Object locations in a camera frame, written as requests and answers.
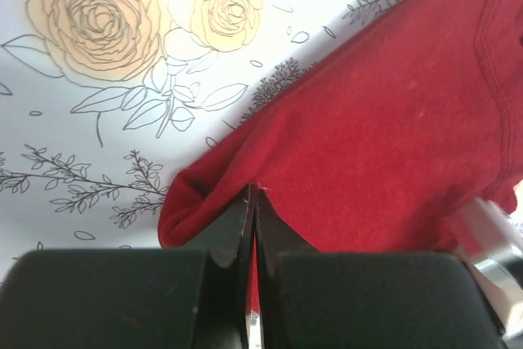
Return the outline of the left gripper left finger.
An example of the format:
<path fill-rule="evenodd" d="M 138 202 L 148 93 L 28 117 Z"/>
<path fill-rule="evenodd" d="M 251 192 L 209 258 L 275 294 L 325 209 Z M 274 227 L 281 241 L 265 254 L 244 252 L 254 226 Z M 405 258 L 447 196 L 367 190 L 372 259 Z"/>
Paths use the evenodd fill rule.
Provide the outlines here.
<path fill-rule="evenodd" d="M 245 348 L 253 188 L 179 248 L 26 253 L 1 287 L 4 348 Z"/>

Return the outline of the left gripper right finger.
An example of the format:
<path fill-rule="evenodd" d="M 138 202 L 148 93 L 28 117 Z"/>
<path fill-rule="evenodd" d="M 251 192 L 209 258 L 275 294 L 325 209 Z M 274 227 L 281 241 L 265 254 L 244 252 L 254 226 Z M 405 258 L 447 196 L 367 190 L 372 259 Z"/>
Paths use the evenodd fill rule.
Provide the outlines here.
<path fill-rule="evenodd" d="M 448 253 L 322 253 L 257 195 L 265 348 L 501 348 L 471 274 Z"/>

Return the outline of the red t shirt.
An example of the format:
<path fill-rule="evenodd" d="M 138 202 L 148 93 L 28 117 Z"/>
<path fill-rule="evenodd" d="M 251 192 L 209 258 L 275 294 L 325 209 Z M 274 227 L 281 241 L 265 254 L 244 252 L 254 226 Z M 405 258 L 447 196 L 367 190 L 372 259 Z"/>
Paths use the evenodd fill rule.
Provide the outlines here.
<path fill-rule="evenodd" d="M 182 245 L 246 186 L 316 248 L 455 245 L 471 198 L 512 213 L 522 179 L 522 0 L 404 0 L 175 177 Z"/>

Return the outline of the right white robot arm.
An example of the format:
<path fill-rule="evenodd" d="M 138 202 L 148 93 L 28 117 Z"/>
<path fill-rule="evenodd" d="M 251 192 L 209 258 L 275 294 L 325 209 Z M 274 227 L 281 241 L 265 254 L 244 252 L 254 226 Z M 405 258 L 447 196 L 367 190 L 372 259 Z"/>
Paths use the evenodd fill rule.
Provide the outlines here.
<path fill-rule="evenodd" d="M 502 325 L 506 342 L 522 337 L 522 236 L 494 202 L 474 198 L 447 217 L 465 262 Z"/>

